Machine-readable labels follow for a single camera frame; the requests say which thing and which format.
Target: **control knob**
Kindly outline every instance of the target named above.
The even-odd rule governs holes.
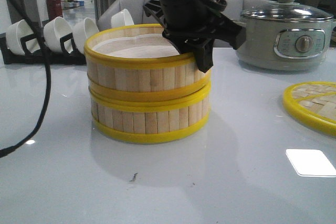
[[[313,39],[304,35],[296,40],[295,47],[299,52],[308,52],[312,48],[313,44]]]

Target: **red object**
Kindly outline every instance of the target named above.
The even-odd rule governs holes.
[[[49,21],[56,17],[63,17],[61,0],[46,0]]]

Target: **black cable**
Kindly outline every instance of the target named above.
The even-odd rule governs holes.
[[[36,35],[37,42],[38,42],[38,44],[41,48],[42,55],[44,56],[43,58],[44,58],[44,66],[45,66],[45,69],[46,69],[46,79],[47,79],[46,82],[47,82],[47,84],[46,84],[46,93],[45,93],[45,98],[44,98],[43,106],[42,106],[42,109],[41,109],[41,113],[40,113],[40,116],[37,120],[37,123],[36,123],[34,129],[32,130],[32,132],[30,132],[24,139],[22,139],[16,145],[1,149],[0,150],[0,158],[5,157],[8,154],[17,150],[20,146],[22,146],[24,143],[26,143],[27,140],[32,138],[38,132],[38,130],[40,129],[40,127],[42,125],[42,121],[43,121],[44,116],[45,116],[46,111],[47,111],[47,107],[48,107],[48,103],[49,103],[49,99],[50,99],[50,91],[51,91],[50,63],[49,63],[49,59],[48,59],[47,48],[46,48],[46,46],[43,42],[43,39],[40,36],[39,31],[34,27],[33,22],[30,20],[30,18],[25,13],[25,11],[22,10],[22,8],[17,4],[17,2],[15,0],[8,0],[8,1],[11,3],[11,5],[13,5],[13,7],[17,10],[17,12],[21,15],[21,17],[27,22],[29,27],[32,29],[33,33]]]

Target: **glass lid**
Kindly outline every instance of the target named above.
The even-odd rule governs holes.
[[[241,16],[264,20],[286,22],[320,22],[333,20],[333,15],[308,5],[301,5],[295,0],[278,0],[271,4],[252,7],[242,11]]]

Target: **bamboo steamer basket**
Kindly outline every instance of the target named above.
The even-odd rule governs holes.
[[[159,24],[142,24],[90,37],[84,46],[90,89],[107,98],[155,102],[184,97],[204,87],[210,71],[199,71],[192,53],[179,55],[162,31]],[[147,58],[145,51],[142,58],[134,58],[141,50],[137,41],[145,41],[154,55]],[[169,56],[163,53],[166,49]]]
[[[91,112],[105,135],[130,143],[164,143],[198,131],[208,120],[210,82],[193,94],[159,102],[106,98],[92,89]]]

